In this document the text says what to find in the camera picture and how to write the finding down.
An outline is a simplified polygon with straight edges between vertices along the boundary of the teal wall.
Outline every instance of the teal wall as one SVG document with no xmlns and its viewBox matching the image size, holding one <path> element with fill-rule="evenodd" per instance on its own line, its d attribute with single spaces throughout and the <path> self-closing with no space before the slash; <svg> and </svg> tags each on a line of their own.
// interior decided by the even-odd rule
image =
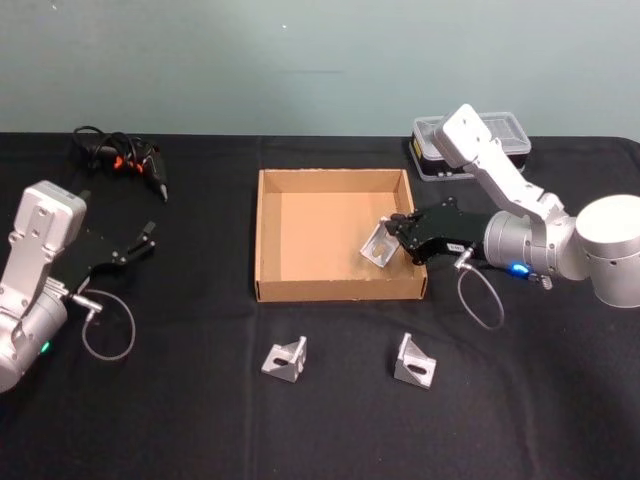
<svg viewBox="0 0 640 480">
<path fill-rule="evenodd" d="M 636 0 L 2 0 L 0 131 L 640 139 Z"/>
</svg>

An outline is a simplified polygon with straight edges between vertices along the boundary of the clear plastic box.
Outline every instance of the clear plastic box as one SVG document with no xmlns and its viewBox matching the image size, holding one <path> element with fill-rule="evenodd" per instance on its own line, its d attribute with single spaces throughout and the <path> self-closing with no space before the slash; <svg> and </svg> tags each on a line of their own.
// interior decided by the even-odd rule
<svg viewBox="0 0 640 480">
<path fill-rule="evenodd" d="M 419 117 L 413 122 L 409 152 L 418 168 L 418 174 L 425 182 L 472 178 L 472 175 L 460 168 L 449 167 L 442 154 L 431 143 L 429 135 L 442 118 Z M 522 171 L 531 152 L 531 141 L 516 117 L 510 112 L 495 112 L 481 113 L 480 118 L 493 136 L 500 139 L 504 153 Z"/>
</svg>

